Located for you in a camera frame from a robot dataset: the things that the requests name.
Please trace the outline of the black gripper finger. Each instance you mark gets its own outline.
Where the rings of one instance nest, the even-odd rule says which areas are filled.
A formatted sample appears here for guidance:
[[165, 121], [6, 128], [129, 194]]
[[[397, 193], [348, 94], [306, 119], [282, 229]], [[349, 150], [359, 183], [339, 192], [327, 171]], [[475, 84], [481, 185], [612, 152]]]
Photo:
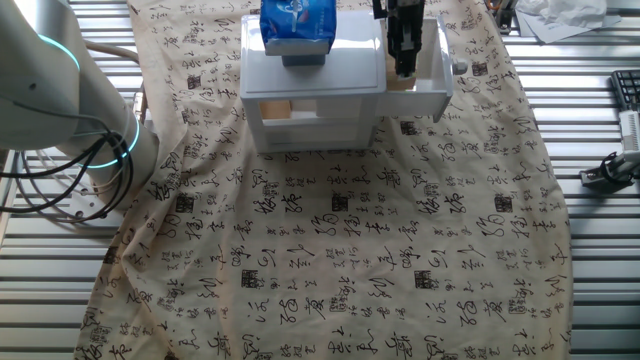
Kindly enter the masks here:
[[409, 78], [415, 70], [415, 46], [411, 25], [401, 21], [388, 22], [388, 53], [395, 60], [398, 76]]
[[411, 19], [408, 25], [409, 45], [408, 49], [413, 52], [419, 52], [422, 48], [422, 27], [423, 19]]

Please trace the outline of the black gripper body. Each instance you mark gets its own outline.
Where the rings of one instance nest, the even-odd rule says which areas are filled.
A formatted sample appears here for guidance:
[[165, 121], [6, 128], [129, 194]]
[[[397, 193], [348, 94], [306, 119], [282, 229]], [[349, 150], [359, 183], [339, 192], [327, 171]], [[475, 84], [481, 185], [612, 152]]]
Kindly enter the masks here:
[[420, 21], [424, 16], [424, 0], [388, 0], [388, 16], [400, 21]]

